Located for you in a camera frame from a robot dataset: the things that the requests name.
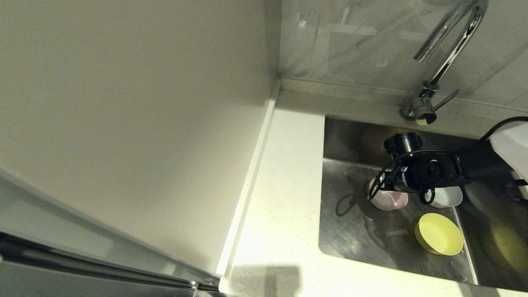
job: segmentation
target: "chrome faucet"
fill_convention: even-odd
[[[420,50],[414,55],[414,59],[421,63],[427,62],[453,27],[465,15],[472,12],[464,30],[436,69],[435,74],[430,80],[425,80],[422,86],[409,99],[407,105],[401,108],[400,114],[402,117],[408,120],[416,120],[418,124],[422,125],[431,124],[437,118],[435,111],[460,93],[460,90],[456,90],[437,106],[432,106],[431,99],[439,89],[438,83],[453,62],[455,62],[473,34],[475,34],[475,31],[477,31],[487,7],[488,0],[461,0],[444,16],[431,35],[429,35]]]

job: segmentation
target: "marble backsplash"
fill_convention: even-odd
[[[414,91],[462,30],[426,64],[415,52],[458,0],[284,0],[282,76]],[[440,82],[446,96],[528,110],[528,1],[490,0],[474,37]]]

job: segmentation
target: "sink basin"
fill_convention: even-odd
[[[474,140],[327,118],[325,123],[319,247],[325,254],[457,282],[528,292],[528,211],[500,193],[509,174],[462,187],[456,208],[437,209],[409,194],[407,206],[376,209],[365,183],[391,158],[383,141],[416,132],[424,149],[458,149]],[[414,236],[429,212],[448,217],[462,231],[464,249],[455,256],[426,252]]]

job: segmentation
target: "black cable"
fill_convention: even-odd
[[[528,117],[525,117],[525,116],[511,117],[511,118],[507,118],[507,119],[499,122],[498,124],[493,126],[493,128],[491,128],[486,134],[484,134],[484,136],[482,136],[475,144],[484,142],[493,133],[495,133],[495,131],[497,131],[500,127],[502,127],[502,126],[504,126],[506,124],[509,124],[509,123],[513,123],[513,122],[528,122]]]
[[[383,182],[385,181],[385,179],[383,179],[382,182],[379,182],[379,179],[380,179],[381,175],[385,172],[385,170],[387,170],[387,168],[389,168],[392,164],[394,164],[396,161],[400,160],[401,158],[406,157],[408,155],[412,155],[412,154],[418,154],[418,153],[443,153],[443,154],[450,154],[452,152],[454,152],[454,151],[453,150],[417,150],[417,151],[407,152],[407,153],[404,153],[402,155],[397,156],[396,158],[392,159],[389,163],[387,163],[387,165],[385,165],[385,167],[383,167],[378,172],[378,174],[376,175],[376,177],[374,179],[374,182],[372,183],[372,186],[370,187],[368,199],[372,200],[372,198],[374,198],[374,196],[376,196],[376,194],[380,190],[380,187],[383,184]]]

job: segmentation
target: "faucet spout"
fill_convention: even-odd
[[[423,124],[431,124],[437,118],[432,107],[431,99],[438,91],[438,84],[447,70],[451,67],[458,55],[462,52],[471,37],[479,27],[488,7],[488,0],[461,0],[451,9],[438,23],[433,32],[429,35],[422,47],[414,55],[414,59],[425,63],[431,55],[438,49],[447,34],[460,22],[460,20],[471,12],[466,26],[457,41],[444,57],[431,79],[424,81],[422,87],[418,89],[410,98],[409,103],[400,110],[400,114],[409,120],[420,120]]]

